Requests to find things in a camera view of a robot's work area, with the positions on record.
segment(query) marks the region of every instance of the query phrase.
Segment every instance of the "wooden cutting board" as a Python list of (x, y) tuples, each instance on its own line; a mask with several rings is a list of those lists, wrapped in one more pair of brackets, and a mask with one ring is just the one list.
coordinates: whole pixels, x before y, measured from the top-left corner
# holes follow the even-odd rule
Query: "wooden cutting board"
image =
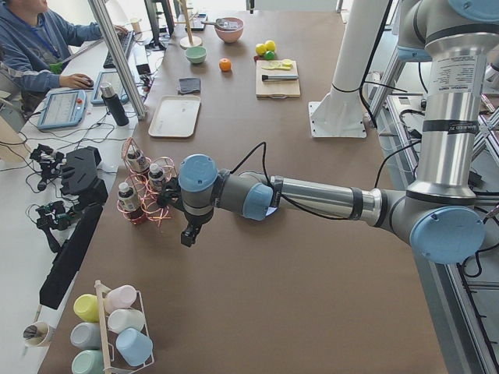
[(278, 60), (266, 61), (257, 60), (257, 97), (273, 97), (273, 98), (285, 98), (285, 97), (299, 97), (299, 79), (297, 80), (277, 80), (277, 81), (262, 81), (262, 75), (267, 76), (279, 76), (296, 74), (298, 75), (298, 66), (296, 61), (293, 61), (291, 70), (267, 70), (262, 69), (262, 66), (270, 65)]

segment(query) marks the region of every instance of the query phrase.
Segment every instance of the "bowl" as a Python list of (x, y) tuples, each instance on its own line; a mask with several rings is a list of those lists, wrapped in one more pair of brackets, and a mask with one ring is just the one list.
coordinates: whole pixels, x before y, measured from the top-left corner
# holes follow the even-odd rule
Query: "bowl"
[(186, 49), (186, 58), (191, 64), (200, 64), (206, 58), (205, 47), (191, 47)]
[(215, 33), (217, 33), (218, 37), (221, 38), (225, 43), (234, 43), (242, 35), (242, 31), (244, 30), (244, 22), (242, 21), (242, 19), (235, 17), (224, 17), (224, 19), (232, 22), (237, 22), (239, 28), (237, 28), (236, 30), (224, 30), (218, 26), (215, 26)]

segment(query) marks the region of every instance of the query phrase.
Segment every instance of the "gray cloth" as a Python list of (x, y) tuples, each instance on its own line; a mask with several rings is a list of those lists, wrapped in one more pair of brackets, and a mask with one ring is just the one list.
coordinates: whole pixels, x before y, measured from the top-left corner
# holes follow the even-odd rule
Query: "gray cloth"
[(192, 92), (201, 92), (201, 79), (199, 78), (180, 78), (179, 94), (191, 94)]

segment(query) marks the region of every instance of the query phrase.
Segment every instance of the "person's hand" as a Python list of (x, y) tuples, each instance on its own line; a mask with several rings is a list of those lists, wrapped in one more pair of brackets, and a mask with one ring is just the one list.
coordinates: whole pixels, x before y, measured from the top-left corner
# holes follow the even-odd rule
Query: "person's hand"
[(92, 82), (92, 79), (85, 74), (72, 74), (70, 76), (59, 76), (59, 84), (61, 87), (87, 90), (92, 88), (94, 82)]
[(113, 26), (114, 26), (114, 28), (115, 28), (115, 31), (116, 31), (118, 34), (125, 34), (125, 35), (127, 35), (128, 30), (127, 30), (125, 27), (123, 27), (123, 26), (119, 26), (119, 25), (113, 25)]

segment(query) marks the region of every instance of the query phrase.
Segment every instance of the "person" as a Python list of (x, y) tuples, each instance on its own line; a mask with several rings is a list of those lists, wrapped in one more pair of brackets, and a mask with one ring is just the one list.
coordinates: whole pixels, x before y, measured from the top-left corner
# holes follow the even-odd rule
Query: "person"
[[(126, 33), (121, 26), (118, 32)], [(71, 55), (69, 45), (101, 38), (96, 23), (73, 25), (48, 8), (47, 0), (3, 0), (0, 6), (0, 41), (4, 64), (22, 72), (13, 77), (21, 87), (23, 110), (32, 112), (53, 88), (90, 89), (85, 74), (64, 75), (60, 62)]]

